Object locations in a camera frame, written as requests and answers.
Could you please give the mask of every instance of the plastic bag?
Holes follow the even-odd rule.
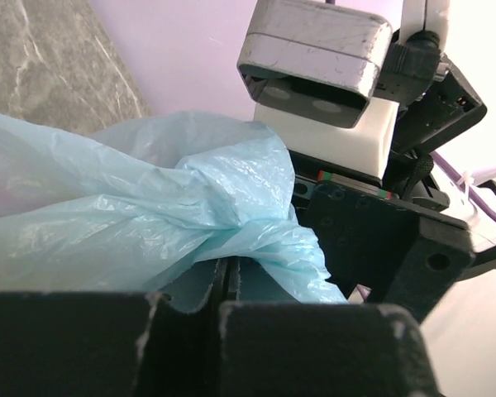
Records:
[[[343,302],[293,178],[258,122],[182,112],[86,138],[0,114],[0,290],[152,290],[248,256],[300,301]]]

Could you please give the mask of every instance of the gray marble surface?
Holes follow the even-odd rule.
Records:
[[[151,115],[87,0],[0,0],[0,112],[79,134]]]

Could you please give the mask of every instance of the translucent plastic bag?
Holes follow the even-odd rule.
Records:
[[[303,302],[342,302],[293,215],[265,125],[183,112],[86,138],[0,114],[0,290],[151,290],[248,256]]]

